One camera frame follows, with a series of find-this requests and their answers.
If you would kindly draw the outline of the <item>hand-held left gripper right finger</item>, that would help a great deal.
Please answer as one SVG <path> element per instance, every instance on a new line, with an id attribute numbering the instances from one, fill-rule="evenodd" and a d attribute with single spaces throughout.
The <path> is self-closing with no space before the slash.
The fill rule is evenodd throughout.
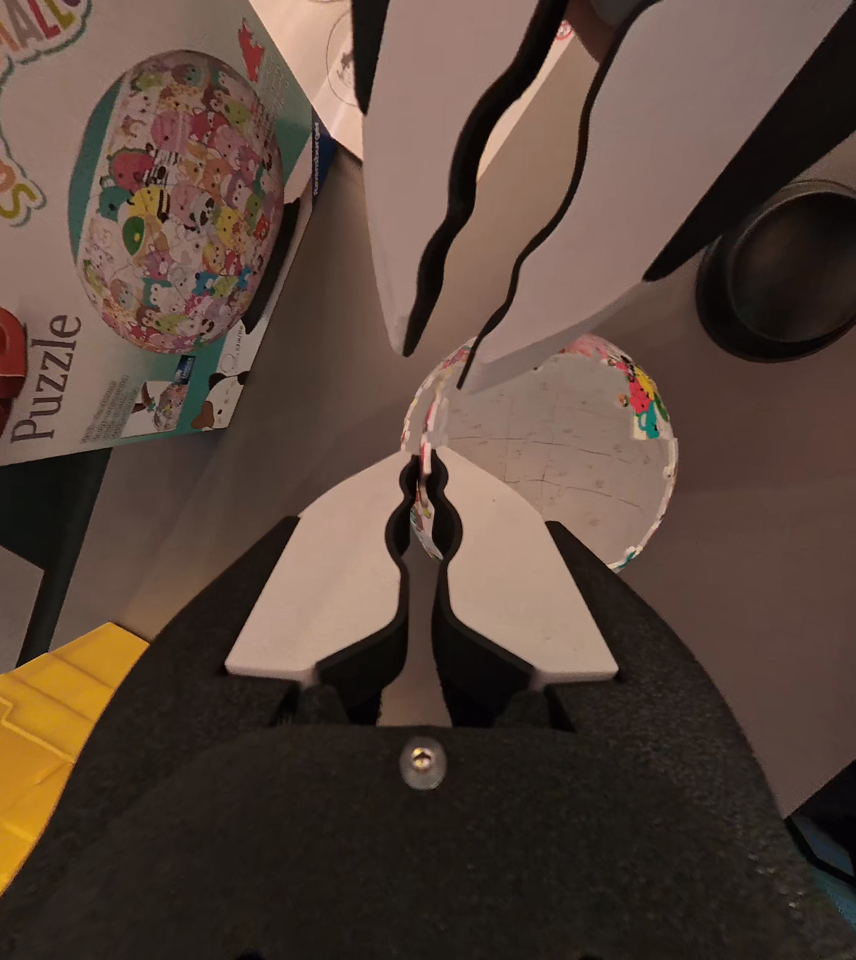
<path id="1" fill-rule="evenodd" d="M 538 510 L 449 447 L 432 452 L 432 537 L 454 628 L 531 689 L 612 680 L 618 666 Z"/>

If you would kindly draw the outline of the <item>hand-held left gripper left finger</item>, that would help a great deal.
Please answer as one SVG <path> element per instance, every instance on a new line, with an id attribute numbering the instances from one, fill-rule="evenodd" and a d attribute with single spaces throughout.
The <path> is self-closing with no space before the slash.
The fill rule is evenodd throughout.
<path id="1" fill-rule="evenodd" d="M 302 510 L 226 658 L 229 674 L 311 687 L 330 657 L 388 627 L 402 599 L 388 523 L 397 511 L 408 521 L 402 478 L 413 466 L 394 452 Z"/>

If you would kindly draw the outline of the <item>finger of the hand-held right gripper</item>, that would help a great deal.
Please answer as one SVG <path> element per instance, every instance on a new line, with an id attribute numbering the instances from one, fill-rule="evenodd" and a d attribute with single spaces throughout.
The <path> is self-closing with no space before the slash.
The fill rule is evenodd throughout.
<path id="1" fill-rule="evenodd" d="M 488 140 L 534 84 L 567 6 L 361 3 L 366 215 L 386 332 L 401 356 L 434 312 Z"/>
<path id="2" fill-rule="evenodd" d="M 590 104 L 578 184 L 520 263 L 461 388 L 536 368 L 640 286 L 850 2 L 657 2 L 626 30 Z"/>

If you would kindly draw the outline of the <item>curved puzzle piece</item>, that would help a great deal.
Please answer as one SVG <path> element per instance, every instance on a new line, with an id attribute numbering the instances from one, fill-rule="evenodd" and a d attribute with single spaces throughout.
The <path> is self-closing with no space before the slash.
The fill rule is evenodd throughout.
<path id="1" fill-rule="evenodd" d="M 431 443 L 422 438 L 419 443 L 419 478 L 415 498 L 410 511 L 411 527 L 418 541 L 435 561 L 442 560 L 442 552 L 434 543 L 434 502 L 431 500 L 427 482 L 431 475 Z"/>

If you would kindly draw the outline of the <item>colourful cartoon puzzle ball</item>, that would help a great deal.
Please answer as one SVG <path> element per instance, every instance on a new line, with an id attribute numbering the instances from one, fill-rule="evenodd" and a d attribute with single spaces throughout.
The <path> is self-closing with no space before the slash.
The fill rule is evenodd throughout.
<path id="1" fill-rule="evenodd" d="M 458 389 L 470 339 L 415 392 L 400 446 L 448 447 L 559 522 L 613 571 L 641 554 L 669 507 L 678 441 L 653 379 L 587 333 L 541 366 L 478 392 Z"/>

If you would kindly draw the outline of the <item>white puzzle instruction sheet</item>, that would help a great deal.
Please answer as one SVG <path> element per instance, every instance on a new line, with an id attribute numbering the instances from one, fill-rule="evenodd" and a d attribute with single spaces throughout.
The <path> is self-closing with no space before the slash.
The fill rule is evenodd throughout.
<path id="1" fill-rule="evenodd" d="M 358 162 L 362 162 L 362 112 L 355 96 L 354 47 L 352 15 L 349 2 L 315 2 L 317 7 L 331 7 L 325 13 L 313 12 L 313 23 L 329 27 L 327 40 L 321 43 L 314 29 L 312 48 L 325 54 L 325 67 L 314 66 L 311 77 L 319 82 L 314 102 L 322 107 L 322 121 L 331 136 Z M 534 82 L 514 102 L 494 126 L 485 144 L 479 165 L 480 178 L 497 152 L 504 146 L 511 131 L 541 89 L 562 54 L 574 42 L 577 32 L 567 20 L 558 27 L 554 43 Z"/>

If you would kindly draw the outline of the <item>cartoon printed puzzle box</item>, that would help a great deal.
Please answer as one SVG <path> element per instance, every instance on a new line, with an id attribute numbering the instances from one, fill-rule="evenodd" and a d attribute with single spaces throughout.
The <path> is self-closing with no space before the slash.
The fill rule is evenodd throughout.
<path id="1" fill-rule="evenodd" d="M 0 467 L 227 428 L 336 150 L 251 2 L 0 1 Z"/>

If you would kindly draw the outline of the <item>black round desk grommet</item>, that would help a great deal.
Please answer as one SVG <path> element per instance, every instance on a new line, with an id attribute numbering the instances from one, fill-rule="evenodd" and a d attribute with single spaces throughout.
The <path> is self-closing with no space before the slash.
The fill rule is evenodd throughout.
<path id="1" fill-rule="evenodd" d="M 856 325 L 856 191 L 795 181 L 704 252 L 698 318 L 736 358 L 787 363 L 817 354 Z"/>

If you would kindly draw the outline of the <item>yellow plastic bin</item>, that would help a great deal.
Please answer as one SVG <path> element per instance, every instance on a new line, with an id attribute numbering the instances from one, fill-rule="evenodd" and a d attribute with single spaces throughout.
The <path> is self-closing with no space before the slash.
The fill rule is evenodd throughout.
<path id="1" fill-rule="evenodd" d="M 50 821 L 78 756 L 148 643 L 105 624 L 0 675 L 0 895 Z"/>

